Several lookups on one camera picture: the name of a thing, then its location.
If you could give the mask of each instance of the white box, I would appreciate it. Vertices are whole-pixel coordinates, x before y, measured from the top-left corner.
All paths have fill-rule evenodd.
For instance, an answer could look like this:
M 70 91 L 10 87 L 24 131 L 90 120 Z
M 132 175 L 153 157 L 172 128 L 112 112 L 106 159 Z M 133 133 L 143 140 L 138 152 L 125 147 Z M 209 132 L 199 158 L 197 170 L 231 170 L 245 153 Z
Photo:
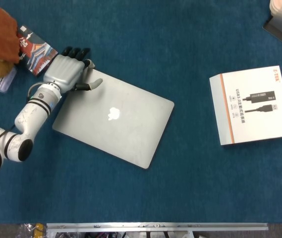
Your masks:
M 221 145 L 282 137 L 279 66 L 210 78 Z

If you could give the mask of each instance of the laptop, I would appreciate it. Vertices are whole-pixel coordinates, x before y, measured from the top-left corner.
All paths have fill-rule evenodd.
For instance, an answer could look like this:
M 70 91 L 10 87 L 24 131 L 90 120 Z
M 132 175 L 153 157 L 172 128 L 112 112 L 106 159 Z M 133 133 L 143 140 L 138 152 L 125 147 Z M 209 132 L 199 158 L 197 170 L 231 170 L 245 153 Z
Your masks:
M 83 82 L 99 78 L 95 90 L 69 93 L 53 129 L 147 169 L 174 103 L 94 69 Z

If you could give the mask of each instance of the apple logo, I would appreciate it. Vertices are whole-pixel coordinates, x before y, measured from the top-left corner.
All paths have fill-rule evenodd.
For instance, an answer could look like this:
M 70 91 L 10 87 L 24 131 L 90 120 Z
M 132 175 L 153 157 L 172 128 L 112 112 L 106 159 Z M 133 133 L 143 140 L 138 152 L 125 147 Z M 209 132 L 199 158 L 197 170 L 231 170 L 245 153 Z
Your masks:
M 116 120 L 120 117 L 120 110 L 118 108 L 110 108 L 110 113 L 108 114 L 108 120 Z

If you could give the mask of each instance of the usb cable image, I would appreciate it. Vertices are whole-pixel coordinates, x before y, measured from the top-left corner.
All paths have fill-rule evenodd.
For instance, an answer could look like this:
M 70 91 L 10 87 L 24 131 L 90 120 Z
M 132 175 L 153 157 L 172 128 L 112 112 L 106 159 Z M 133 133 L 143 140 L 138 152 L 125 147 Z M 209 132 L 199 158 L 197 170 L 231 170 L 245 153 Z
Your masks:
M 264 105 L 262 107 L 259 107 L 257 109 L 252 109 L 252 110 L 246 110 L 245 113 L 250 113 L 250 112 L 272 112 L 274 110 L 277 110 L 278 106 L 276 104 L 274 105 Z
M 274 91 L 270 92 L 263 92 L 263 93 L 253 93 L 250 94 L 249 97 L 244 98 L 244 101 L 251 101 L 251 103 L 260 103 L 266 101 L 275 100 L 275 93 Z

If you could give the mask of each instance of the robotic hand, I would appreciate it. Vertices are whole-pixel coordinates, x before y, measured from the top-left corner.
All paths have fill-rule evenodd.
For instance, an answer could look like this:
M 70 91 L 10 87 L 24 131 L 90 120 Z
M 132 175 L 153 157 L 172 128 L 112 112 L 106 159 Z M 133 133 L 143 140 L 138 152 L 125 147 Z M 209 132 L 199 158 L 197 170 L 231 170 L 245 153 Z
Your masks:
M 21 134 L 0 128 L 0 167 L 4 158 L 16 162 L 28 158 L 37 132 L 63 93 L 71 90 L 92 90 L 102 83 L 102 79 L 90 84 L 78 83 L 84 68 L 94 68 L 94 64 L 89 59 L 82 61 L 88 52 L 88 48 L 80 50 L 67 47 L 53 60 L 44 75 L 44 82 L 36 83 L 29 89 L 27 103 L 14 122 Z M 30 91 L 39 84 L 41 86 L 30 98 Z

